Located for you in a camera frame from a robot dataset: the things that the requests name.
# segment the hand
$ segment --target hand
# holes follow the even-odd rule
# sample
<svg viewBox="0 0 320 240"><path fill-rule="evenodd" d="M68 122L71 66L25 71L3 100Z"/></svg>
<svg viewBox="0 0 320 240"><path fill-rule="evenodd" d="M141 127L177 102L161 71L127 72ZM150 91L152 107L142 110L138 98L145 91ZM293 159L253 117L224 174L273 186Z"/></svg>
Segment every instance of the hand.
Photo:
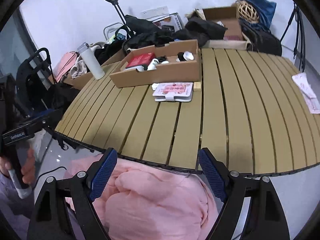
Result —
<svg viewBox="0 0 320 240"><path fill-rule="evenodd" d="M29 148L26 163L21 168L21 173L23 175L22 181L26 184L31 184L35 180L35 157L34 157L34 150ZM9 176L8 170L12 169L11 163L8 161L6 157L0 157L0 172L7 176Z"/></svg>

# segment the black suitcase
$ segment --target black suitcase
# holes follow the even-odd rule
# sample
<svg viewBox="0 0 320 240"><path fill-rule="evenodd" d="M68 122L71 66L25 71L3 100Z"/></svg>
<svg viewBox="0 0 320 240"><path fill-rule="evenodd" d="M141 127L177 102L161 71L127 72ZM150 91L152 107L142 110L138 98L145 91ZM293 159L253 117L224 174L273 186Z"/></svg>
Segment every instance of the black suitcase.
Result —
<svg viewBox="0 0 320 240"><path fill-rule="evenodd" d="M244 19L239 20L242 32L249 38L253 48L250 50L282 56L280 40L271 32L256 30L252 28Z"/></svg>

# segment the blue gripper pad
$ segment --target blue gripper pad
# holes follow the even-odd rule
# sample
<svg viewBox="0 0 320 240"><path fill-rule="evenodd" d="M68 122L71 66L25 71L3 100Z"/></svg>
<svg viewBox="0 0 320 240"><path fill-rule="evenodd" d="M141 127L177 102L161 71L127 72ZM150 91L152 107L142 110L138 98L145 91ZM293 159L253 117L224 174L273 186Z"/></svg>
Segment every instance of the blue gripper pad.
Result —
<svg viewBox="0 0 320 240"><path fill-rule="evenodd" d="M91 193L89 195L89 198L92 200L92 202L98 198L101 197L101 194L104 190L104 188L107 185L107 182L111 176L111 173L113 172L113 169L115 168L117 164L117 152L115 149L113 149L109 154L108 157L105 159L93 179L91 180Z"/></svg>
<svg viewBox="0 0 320 240"><path fill-rule="evenodd" d="M199 164L207 178L214 195L224 202L227 198L225 183L204 150L198 152Z"/></svg>

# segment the white power strip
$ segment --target white power strip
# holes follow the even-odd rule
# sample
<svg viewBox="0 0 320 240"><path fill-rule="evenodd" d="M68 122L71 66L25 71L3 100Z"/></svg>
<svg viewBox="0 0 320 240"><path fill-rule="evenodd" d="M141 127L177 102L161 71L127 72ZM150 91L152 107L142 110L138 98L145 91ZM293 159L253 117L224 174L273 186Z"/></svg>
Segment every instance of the white power strip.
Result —
<svg viewBox="0 0 320 240"><path fill-rule="evenodd" d="M150 19L156 16L168 15L169 10L167 6L158 7L156 9L146 10L140 13L142 19Z"/></svg>

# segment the person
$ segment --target person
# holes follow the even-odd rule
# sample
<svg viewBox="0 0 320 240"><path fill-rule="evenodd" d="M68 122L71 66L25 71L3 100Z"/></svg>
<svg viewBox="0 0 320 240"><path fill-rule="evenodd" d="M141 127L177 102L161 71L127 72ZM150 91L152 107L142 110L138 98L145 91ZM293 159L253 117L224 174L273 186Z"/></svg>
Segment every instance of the person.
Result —
<svg viewBox="0 0 320 240"><path fill-rule="evenodd" d="M0 210L12 229L22 239L27 239L28 225L34 206L34 196L30 194L21 199L10 179L8 170L12 169L6 157L0 157ZM35 157L32 148L27 150L27 159L21 168L22 180L26 184L35 181Z"/></svg>

